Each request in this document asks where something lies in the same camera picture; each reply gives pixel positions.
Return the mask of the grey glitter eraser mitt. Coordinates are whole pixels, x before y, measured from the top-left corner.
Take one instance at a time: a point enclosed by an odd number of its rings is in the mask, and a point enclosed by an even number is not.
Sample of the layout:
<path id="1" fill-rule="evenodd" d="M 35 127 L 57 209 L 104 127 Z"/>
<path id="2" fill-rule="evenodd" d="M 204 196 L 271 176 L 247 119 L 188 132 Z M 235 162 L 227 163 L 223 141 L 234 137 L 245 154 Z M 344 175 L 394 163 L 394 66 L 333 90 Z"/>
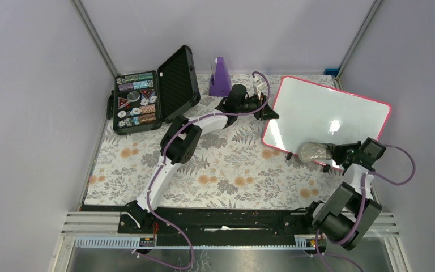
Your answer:
<path id="1" fill-rule="evenodd" d="M 305 142 L 300 146 L 297 155 L 303 163 L 332 159 L 332 153 L 328 145 L 318 142 Z"/>

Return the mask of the pink framed whiteboard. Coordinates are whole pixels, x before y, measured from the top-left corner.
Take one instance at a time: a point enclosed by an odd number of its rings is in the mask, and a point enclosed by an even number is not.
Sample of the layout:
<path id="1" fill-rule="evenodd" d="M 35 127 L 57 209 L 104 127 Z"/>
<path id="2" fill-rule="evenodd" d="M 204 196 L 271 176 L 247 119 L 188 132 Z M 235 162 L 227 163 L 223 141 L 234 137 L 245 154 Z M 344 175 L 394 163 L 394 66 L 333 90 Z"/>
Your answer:
<path id="1" fill-rule="evenodd" d="M 298 153 L 306 142 L 348 144 L 379 139 L 391 113 L 388 103 L 284 76 L 262 136 L 264 145 Z"/>

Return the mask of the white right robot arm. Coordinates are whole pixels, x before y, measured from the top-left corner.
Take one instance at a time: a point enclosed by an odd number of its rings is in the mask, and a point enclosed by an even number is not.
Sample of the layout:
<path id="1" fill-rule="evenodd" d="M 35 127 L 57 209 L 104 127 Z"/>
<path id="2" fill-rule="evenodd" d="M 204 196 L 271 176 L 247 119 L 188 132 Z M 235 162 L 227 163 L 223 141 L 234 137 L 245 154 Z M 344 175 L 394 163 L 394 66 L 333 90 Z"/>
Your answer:
<path id="1" fill-rule="evenodd" d="M 314 201 L 306 209 L 304 230 L 320 231 L 334 244 L 353 249 L 382 211 L 372 197 L 370 183 L 373 164 L 385 151 L 386 147 L 373 138 L 349 144 L 304 143 L 298 151 L 301 161 L 331 160 L 344 177 L 327 201 Z"/>

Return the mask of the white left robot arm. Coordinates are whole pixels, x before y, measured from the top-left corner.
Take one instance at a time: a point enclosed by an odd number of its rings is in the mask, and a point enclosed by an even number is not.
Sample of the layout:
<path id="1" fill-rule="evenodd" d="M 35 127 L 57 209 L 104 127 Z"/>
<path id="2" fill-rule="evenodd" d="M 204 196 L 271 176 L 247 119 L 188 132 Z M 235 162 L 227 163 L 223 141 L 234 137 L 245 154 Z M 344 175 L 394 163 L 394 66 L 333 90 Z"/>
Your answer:
<path id="1" fill-rule="evenodd" d="M 127 216 L 140 233 L 148 232 L 153 225 L 150 212 L 157 209 L 164 189 L 175 171 L 194 155 L 201 136 L 225 129 L 238 117 L 252 115 L 260 121 L 276 120 L 279 114 L 268 104 L 268 96 L 256 90 L 249 96 L 245 86 L 235 84 L 227 97 L 210 113 L 188 119 L 176 117 L 160 143 L 158 164 L 145 190 L 128 204 Z"/>

